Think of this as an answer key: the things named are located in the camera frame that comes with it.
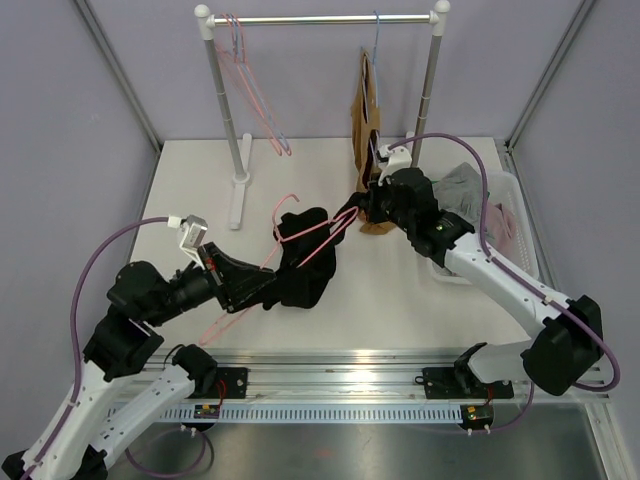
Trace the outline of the brown tank top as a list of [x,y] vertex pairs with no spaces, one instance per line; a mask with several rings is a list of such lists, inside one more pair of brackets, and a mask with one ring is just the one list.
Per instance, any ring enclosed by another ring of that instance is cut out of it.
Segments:
[[355,187],[357,193],[367,193],[369,182],[380,174],[380,169],[375,164],[381,126],[376,93],[373,61],[369,53],[362,49],[356,92],[351,105],[351,140],[357,171]]

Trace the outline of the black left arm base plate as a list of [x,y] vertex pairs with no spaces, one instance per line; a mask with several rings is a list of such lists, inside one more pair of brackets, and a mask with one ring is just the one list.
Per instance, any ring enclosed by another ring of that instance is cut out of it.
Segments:
[[219,399],[223,394],[224,399],[245,399],[248,388],[249,370],[244,367],[219,367],[215,381],[208,391],[201,393],[199,398]]

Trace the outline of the pink hanger with black top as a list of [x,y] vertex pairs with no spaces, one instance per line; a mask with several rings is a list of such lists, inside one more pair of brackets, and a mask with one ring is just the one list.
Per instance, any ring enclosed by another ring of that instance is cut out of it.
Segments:
[[311,309],[320,300],[337,268],[336,246],[359,215],[359,199],[349,200],[334,216],[322,207],[313,207],[299,214],[280,214],[279,209],[288,200],[297,202],[299,197],[294,193],[287,194],[274,207],[271,222],[275,245],[258,267],[260,273],[268,273],[271,258],[280,252],[279,267],[273,272],[274,281],[239,307],[227,308],[220,318],[229,318],[230,321],[224,326],[215,321],[199,338],[199,345],[214,343],[257,307],[268,310],[281,304]]

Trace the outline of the black tank top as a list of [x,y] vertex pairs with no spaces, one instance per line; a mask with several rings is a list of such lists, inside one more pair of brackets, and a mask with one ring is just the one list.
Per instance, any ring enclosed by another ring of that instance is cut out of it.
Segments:
[[334,215],[323,207],[272,213],[274,249],[281,259],[265,310],[277,304],[301,309],[317,305],[337,270],[336,247],[359,212],[348,199]]

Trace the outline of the grey tank top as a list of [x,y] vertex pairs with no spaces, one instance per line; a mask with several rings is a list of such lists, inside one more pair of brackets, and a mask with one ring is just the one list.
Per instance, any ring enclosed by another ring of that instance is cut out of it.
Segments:
[[461,163],[433,184],[433,193],[441,209],[459,215],[479,229],[482,200],[489,200],[484,192],[482,178],[469,163]]

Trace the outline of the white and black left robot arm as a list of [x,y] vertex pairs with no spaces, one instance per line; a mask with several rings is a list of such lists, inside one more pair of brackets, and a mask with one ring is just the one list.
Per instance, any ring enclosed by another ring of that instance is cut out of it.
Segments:
[[104,479],[168,407],[191,396],[226,397],[217,362],[191,344],[142,393],[108,413],[162,345],[155,327],[211,299],[228,312],[259,304],[275,280],[275,271],[232,259],[212,243],[170,281],[146,261],[125,266],[107,293],[111,305],[83,350],[68,399],[30,449],[4,460],[3,471],[11,479]]

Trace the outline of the blue hanger with brown top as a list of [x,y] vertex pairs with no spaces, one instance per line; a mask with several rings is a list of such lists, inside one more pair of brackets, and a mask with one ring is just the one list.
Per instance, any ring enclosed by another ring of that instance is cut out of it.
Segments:
[[376,151],[380,140],[381,113],[379,104],[379,87],[377,75],[377,50],[380,31],[380,16],[374,12],[376,20],[376,34],[371,51],[361,49],[361,138],[366,139],[367,160],[376,162]]

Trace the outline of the mauve pink tank top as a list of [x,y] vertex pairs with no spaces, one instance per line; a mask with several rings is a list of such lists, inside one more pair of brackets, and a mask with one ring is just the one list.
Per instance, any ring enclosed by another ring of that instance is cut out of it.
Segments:
[[487,205],[486,236],[488,243],[502,255],[509,256],[515,244],[517,220],[502,203]]

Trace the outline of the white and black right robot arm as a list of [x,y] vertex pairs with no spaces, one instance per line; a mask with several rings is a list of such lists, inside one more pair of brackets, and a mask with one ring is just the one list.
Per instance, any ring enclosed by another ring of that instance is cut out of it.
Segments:
[[463,395],[476,396],[497,381],[529,379],[561,396],[603,356],[600,306],[587,295],[571,299],[539,284],[497,251],[483,250],[470,223],[439,207],[421,170],[398,170],[368,192],[352,194],[347,204],[372,223],[397,226],[419,255],[470,281],[529,335],[527,342],[467,350],[453,374]]

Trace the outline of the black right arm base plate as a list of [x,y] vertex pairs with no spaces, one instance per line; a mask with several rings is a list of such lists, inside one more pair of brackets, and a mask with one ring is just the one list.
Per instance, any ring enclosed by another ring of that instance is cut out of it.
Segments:
[[425,367],[414,377],[414,383],[424,388],[430,400],[489,400],[512,399],[514,389],[507,381],[482,383],[469,371],[455,367]]

